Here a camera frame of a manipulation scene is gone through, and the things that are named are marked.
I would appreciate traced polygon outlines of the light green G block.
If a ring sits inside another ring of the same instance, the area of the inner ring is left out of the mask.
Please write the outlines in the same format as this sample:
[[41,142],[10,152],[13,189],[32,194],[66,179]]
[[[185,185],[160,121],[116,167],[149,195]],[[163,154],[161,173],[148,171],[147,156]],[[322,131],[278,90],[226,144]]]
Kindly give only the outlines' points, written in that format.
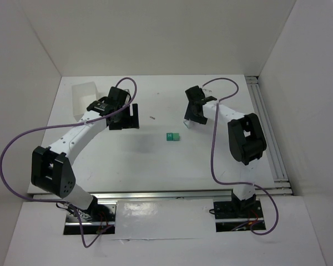
[[174,132],[174,133],[173,133],[173,141],[179,141],[179,140],[180,140],[180,134]]

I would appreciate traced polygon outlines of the dark green H block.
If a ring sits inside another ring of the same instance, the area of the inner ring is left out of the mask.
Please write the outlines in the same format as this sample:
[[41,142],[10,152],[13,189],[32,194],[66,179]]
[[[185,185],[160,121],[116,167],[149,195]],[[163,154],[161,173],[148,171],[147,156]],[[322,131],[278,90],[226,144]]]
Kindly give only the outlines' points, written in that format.
[[174,140],[174,134],[172,132],[166,133],[166,140],[167,141],[173,141]]

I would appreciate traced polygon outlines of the white perforated box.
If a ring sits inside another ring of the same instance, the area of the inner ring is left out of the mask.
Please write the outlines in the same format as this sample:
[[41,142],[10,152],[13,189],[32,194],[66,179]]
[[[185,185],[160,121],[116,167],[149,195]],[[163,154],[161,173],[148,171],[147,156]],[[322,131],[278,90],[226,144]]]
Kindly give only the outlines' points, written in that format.
[[72,86],[72,109],[77,122],[83,117],[87,107],[96,101],[98,90],[95,82],[77,84]]

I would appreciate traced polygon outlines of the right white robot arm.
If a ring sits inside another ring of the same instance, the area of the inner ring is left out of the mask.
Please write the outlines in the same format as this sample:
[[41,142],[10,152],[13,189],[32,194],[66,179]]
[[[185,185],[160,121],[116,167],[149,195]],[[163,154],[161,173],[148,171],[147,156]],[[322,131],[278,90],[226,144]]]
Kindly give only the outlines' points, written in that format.
[[[258,116],[255,113],[243,114],[221,104],[215,97],[206,96],[199,86],[191,87],[185,93],[188,99],[185,121],[202,125],[205,125],[208,119],[214,121],[210,159],[213,180],[220,185],[233,186],[231,202],[238,212],[251,208],[256,201],[256,167],[267,148]],[[235,182],[219,181],[214,172],[216,131],[219,122],[227,126],[230,154],[240,164],[240,176]]]

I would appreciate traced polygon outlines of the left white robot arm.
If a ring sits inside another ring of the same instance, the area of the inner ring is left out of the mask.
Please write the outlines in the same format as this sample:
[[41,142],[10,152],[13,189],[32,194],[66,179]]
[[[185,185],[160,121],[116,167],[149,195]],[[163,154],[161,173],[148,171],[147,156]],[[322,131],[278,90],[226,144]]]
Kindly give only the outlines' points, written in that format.
[[128,90],[115,86],[108,95],[94,100],[80,119],[63,137],[48,147],[38,146],[32,153],[31,183],[62,199],[71,210],[79,210],[88,221],[113,219],[112,211],[77,184],[72,166],[81,151],[103,130],[139,128],[138,106]]

